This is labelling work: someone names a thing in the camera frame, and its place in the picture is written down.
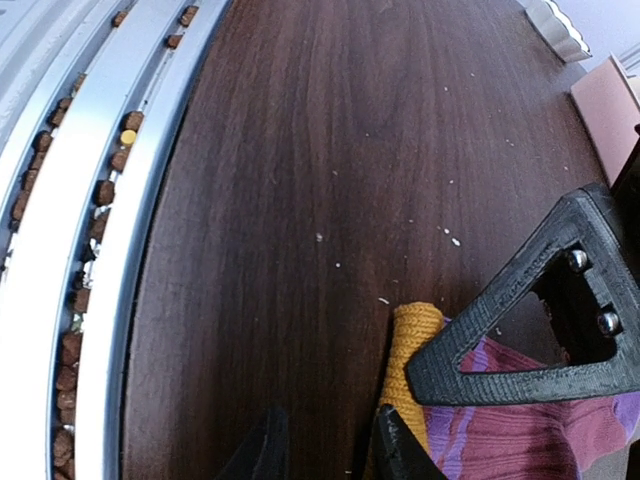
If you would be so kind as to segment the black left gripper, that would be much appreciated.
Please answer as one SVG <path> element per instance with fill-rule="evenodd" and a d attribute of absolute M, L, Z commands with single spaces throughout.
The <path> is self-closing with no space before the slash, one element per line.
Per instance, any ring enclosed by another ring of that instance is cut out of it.
<path fill-rule="evenodd" d="M 626 265 L 639 279 L 639 141 L 611 187 L 613 231 Z"/>

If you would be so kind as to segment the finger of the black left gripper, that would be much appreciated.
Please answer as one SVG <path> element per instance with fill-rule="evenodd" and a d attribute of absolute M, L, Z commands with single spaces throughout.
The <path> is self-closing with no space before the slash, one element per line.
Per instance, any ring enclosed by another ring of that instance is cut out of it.
<path fill-rule="evenodd" d="M 559 346 L 541 362 L 499 344 L 499 323 L 539 301 Z M 639 388 L 639 249 L 598 184 L 564 195 L 485 289 L 405 368 L 425 406 L 612 397 Z"/>

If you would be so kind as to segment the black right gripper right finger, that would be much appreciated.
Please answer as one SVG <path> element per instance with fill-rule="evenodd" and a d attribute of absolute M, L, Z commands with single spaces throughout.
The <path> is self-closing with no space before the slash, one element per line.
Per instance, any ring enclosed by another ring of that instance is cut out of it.
<path fill-rule="evenodd" d="M 380 407 L 374 421 L 374 465 L 375 479 L 446 479 L 390 404 Z"/>

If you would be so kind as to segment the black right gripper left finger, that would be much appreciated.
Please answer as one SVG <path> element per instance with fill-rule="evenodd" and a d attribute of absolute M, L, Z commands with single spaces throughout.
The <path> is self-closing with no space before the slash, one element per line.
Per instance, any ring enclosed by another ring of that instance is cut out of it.
<path fill-rule="evenodd" d="M 289 419 L 280 406 L 270 407 L 245 436 L 216 479 L 289 478 Z"/>

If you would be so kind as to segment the maroon purple striped sock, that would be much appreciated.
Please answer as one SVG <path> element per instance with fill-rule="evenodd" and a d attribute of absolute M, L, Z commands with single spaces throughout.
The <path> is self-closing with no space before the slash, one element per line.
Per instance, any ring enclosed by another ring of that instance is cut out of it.
<path fill-rule="evenodd" d="M 447 320 L 434 305 L 393 312 L 393 335 L 379 399 L 408 428 L 409 441 L 448 479 L 581 479 L 627 448 L 639 425 L 639 396 L 500 407 L 423 407 L 405 367 Z"/>

